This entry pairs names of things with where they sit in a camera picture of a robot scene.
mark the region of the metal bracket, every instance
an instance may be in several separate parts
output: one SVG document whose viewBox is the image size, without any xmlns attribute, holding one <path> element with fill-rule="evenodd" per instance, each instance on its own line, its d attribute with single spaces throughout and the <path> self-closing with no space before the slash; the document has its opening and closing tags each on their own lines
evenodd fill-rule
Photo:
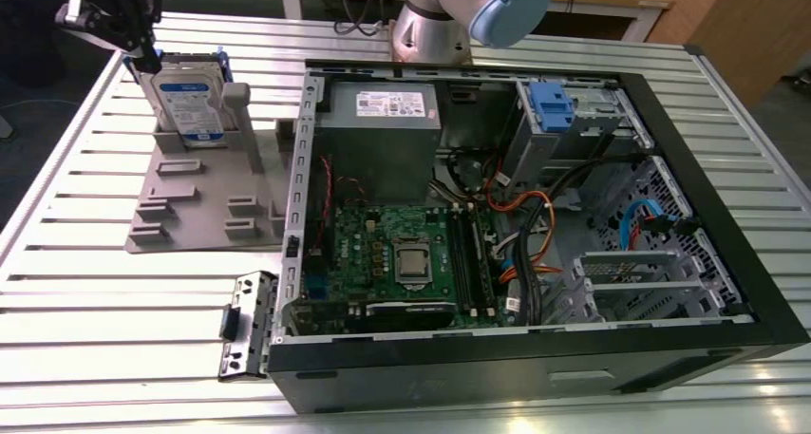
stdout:
<svg viewBox="0 0 811 434">
<path fill-rule="evenodd" d="M 156 127 L 158 148 L 124 245 L 130 253 L 282 244 L 287 185 L 274 188 L 275 173 L 263 167 L 250 100 L 248 84 L 224 84 L 223 110 L 238 126 L 224 131 L 224 147 L 187 148 L 178 132 Z M 160 230 L 144 230 L 147 225 Z"/>
<path fill-rule="evenodd" d="M 219 337 L 226 341 L 218 374 L 220 382 L 267 378 L 267 331 L 272 324 L 278 282 L 279 278 L 264 272 L 238 278 L 219 329 Z"/>
</svg>

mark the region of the blue hard drive label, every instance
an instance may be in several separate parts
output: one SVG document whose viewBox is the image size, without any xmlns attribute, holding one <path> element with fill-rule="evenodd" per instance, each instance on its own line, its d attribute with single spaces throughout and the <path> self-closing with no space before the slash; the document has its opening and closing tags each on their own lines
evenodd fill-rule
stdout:
<svg viewBox="0 0 811 434">
<path fill-rule="evenodd" d="M 223 124 L 214 107 L 215 91 L 206 83 L 163 83 L 166 112 L 178 133 L 192 142 L 214 142 L 223 138 Z"/>
<path fill-rule="evenodd" d="M 208 85 L 206 84 L 162 85 L 163 92 L 203 92 L 206 90 L 208 90 Z"/>
</svg>

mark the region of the slatted metal surface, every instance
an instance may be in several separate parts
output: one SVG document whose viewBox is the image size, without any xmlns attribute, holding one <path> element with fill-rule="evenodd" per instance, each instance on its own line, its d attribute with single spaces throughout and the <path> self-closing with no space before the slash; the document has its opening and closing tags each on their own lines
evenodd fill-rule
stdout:
<svg viewBox="0 0 811 434">
<path fill-rule="evenodd" d="M 159 46 L 224 46 L 252 85 L 258 129 L 298 114 L 302 59 L 387 60 L 383 38 L 336 37 L 330 24 L 168 14 Z M 761 131 L 681 47 L 532 37 L 474 48 L 479 65 L 639 72 L 647 76 L 793 309 L 811 329 L 809 196 Z M 108 426 L 220 432 L 798 432 L 811 425 L 811 347 L 741 364 L 663 393 L 507 406 L 299 418 L 272 383 L 220 385 L 216 340 L 234 277 L 279 270 L 274 253 L 128 255 L 155 124 L 115 64 L 0 237 L 0 426 Z"/>
</svg>

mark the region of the red wire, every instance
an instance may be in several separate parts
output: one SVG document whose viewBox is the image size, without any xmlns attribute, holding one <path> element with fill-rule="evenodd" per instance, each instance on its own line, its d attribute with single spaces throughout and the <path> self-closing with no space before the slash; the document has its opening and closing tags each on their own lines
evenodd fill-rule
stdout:
<svg viewBox="0 0 811 434">
<path fill-rule="evenodd" d="M 647 216 L 646 220 L 654 220 L 654 216 Z M 634 250 L 637 238 L 643 233 L 643 228 L 639 225 L 639 220 L 637 221 L 637 225 L 634 226 L 634 230 L 631 231 L 631 236 L 629 237 L 629 251 Z"/>
<path fill-rule="evenodd" d="M 358 188 L 358 192 L 360 192 L 360 195 L 363 195 L 364 197 L 367 196 L 367 191 L 364 190 L 364 187 L 360 185 L 360 181 L 356 180 L 355 178 L 348 178 L 347 176 L 340 176 L 339 177 L 339 182 L 342 181 L 347 181 L 347 182 L 354 182 L 355 183 L 355 187 Z"/>
<path fill-rule="evenodd" d="M 330 218 L 330 207 L 332 206 L 332 168 L 330 167 L 330 162 L 327 161 L 324 156 L 320 156 L 320 161 L 324 164 L 324 170 L 327 171 L 327 198 L 324 199 L 324 209 L 320 212 L 320 226 L 318 227 L 316 242 L 314 243 L 312 249 L 320 248 L 320 241 L 324 236 L 327 218 Z"/>
<path fill-rule="evenodd" d="M 494 195 L 491 194 L 491 184 L 494 183 L 495 175 L 498 173 L 500 173 L 500 171 L 502 171 L 502 163 L 503 163 L 503 160 L 499 159 L 498 165 L 495 166 L 494 175 L 491 176 L 490 179 L 487 179 L 487 183 L 484 184 L 484 191 L 487 193 L 487 202 L 491 205 L 491 208 L 494 208 L 494 210 L 496 210 L 499 213 L 507 213 L 507 212 L 512 211 L 514 209 L 516 209 L 519 206 L 522 206 L 530 197 L 538 197 L 538 198 L 543 199 L 547 203 L 551 204 L 545 192 L 538 191 L 538 190 L 532 190 L 530 192 L 522 193 L 512 201 L 510 201 L 507 203 L 495 202 Z"/>
</svg>

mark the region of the ram slot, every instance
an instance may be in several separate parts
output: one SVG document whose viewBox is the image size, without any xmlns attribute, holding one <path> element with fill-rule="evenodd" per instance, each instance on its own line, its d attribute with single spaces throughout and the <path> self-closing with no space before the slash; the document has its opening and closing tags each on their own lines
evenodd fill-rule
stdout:
<svg viewBox="0 0 811 434">
<path fill-rule="evenodd" d="M 482 273 L 482 243 L 470 212 L 450 213 L 447 227 L 458 303 L 463 311 L 484 310 L 494 305 L 494 291 Z"/>
<path fill-rule="evenodd" d="M 458 213 L 447 215 L 447 237 L 448 254 L 451 257 L 451 269 L 454 270 L 454 282 L 456 284 L 456 304 L 463 311 L 470 311 L 472 298 L 470 297 L 470 265 L 467 262 L 468 252 L 464 245 L 466 224 Z"/>
</svg>

